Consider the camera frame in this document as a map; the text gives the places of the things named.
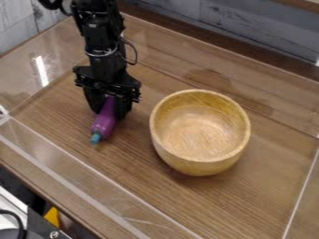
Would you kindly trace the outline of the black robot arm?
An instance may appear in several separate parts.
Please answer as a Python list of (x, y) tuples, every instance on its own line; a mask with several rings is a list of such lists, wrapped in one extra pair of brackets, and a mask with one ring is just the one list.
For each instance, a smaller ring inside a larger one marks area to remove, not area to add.
[(75, 20), (84, 38), (84, 53), (90, 65), (78, 65), (72, 72), (75, 85), (84, 90), (91, 110), (99, 114), (106, 97), (115, 97), (115, 115), (123, 120), (141, 101), (141, 82), (129, 74), (127, 65), (137, 65), (139, 54), (123, 37), (125, 18), (116, 0), (38, 0), (47, 10), (60, 10)]

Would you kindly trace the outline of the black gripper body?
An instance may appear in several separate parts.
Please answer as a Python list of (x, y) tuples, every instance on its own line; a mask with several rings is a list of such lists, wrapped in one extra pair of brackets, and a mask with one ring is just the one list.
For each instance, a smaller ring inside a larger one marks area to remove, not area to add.
[(141, 101), (141, 82), (127, 73), (127, 62), (122, 57), (91, 58), (90, 65), (78, 65), (72, 71), (75, 84), (83, 89), (129, 97), (135, 103)]

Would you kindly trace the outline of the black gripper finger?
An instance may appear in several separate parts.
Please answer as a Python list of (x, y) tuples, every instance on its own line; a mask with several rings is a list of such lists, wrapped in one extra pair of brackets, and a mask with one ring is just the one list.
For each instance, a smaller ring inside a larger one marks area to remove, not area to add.
[(84, 88), (84, 98), (87, 100), (91, 110), (99, 114), (106, 101), (104, 94), (96, 89)]
[(115, 115), (118, 120), (123, 120), (133, 109), (133, 100), (129, 97), (118, 96), (115, 98)]

